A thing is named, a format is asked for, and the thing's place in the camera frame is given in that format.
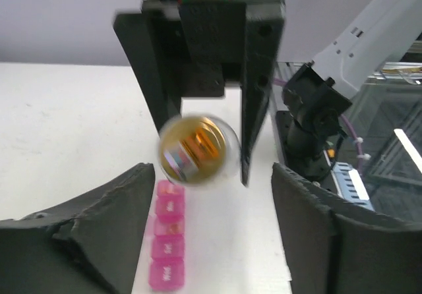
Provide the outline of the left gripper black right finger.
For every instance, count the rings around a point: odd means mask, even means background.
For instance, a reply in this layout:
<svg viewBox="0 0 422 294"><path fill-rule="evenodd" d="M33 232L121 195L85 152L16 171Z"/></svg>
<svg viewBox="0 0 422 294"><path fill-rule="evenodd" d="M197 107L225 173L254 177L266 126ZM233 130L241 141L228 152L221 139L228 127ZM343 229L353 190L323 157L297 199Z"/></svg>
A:
<svg viewBox="0 0 422 294"><path fill-rule="evenodd" d="M273 165L292 293L420 293L421 224L355 205Z"/></svg>

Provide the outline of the pink pill organizer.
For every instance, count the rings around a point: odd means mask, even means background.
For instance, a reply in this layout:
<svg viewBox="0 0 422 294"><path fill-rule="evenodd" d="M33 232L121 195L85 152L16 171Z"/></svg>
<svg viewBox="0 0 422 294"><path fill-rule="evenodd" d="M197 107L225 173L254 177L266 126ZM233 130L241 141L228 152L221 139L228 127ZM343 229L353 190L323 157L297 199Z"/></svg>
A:
<svg viewBox="0 0 422 294"><path fill-rule="evenodd" d="M148 284L177 291L185 284L185 188L168 180L156 185L154 238Z"/></svg>

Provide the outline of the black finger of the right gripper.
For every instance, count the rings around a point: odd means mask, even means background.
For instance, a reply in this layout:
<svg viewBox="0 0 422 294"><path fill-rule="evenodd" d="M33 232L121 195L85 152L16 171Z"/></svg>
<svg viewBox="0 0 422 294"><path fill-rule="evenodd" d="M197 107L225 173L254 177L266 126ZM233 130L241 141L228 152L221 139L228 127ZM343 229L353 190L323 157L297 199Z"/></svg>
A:
<svg viewBox="0 0 422 294"><path fill-rule="evenodd" d="M157 131L181 112L181 93L164 57L151 18L117 13L113 29L136 76Z"/></svg>
<svg viewBox="0 0 422 294"><path fill-rule="evenodd" d="M245 0L241 75L241 182L249 184L251 156L268 109L286 17L285 0Z"/></svg>

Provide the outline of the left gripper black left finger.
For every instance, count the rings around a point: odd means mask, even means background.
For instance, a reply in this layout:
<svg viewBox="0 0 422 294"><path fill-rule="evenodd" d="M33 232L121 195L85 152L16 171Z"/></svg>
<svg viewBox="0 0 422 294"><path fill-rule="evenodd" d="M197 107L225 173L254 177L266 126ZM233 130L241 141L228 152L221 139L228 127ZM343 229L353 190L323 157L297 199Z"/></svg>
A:
<svg viewBox="0 0 422 294"><path fill-rule="evenodd" d="M154 192L139 163L110 182L1 222L2 293L130 293Z"/></svg>

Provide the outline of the clear pill bottle orange cap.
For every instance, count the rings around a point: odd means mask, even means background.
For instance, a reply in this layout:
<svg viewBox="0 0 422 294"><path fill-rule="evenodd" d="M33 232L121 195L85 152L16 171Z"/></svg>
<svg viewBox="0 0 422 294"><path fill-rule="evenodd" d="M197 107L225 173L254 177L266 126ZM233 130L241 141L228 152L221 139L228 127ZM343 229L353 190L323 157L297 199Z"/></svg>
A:
<svg viewBox="0 0 422 294"><path fill-rule="evenodd" d="M240 151L235 131L213 115L178 115L159 131L159 166L169 181L185 187L209 186L234 176Z"/></svg>

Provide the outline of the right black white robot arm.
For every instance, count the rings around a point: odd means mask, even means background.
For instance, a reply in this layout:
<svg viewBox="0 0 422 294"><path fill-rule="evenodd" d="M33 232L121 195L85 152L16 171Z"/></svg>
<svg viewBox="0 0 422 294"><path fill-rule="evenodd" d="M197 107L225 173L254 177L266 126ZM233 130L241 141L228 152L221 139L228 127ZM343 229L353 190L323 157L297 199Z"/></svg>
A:
<svg viewBox="0 0 422 294"><path fill-rule="evenodd" d="M270 101L272 75L286 23L285 0L143 0L119 12L113 29L158 131L183 98L217 98L227 82L241 88L241 182ZM364 81L400 57L421 32L421 0L372 0L282 92L293 117L286 146L299 173L320 156L339 116Z"/></svg>

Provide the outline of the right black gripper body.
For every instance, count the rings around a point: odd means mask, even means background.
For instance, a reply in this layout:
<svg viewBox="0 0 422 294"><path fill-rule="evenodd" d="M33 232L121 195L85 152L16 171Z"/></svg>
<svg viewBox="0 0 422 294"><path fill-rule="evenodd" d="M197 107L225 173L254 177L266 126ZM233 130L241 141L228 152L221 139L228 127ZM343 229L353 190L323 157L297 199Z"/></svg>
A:
<svg viewBox="0 0 422 294"><path fill-rule="evenodd" d="M143 78L144 95L219 98L239 80L244 8L238 0L144 0L159 73Z"/></svg>

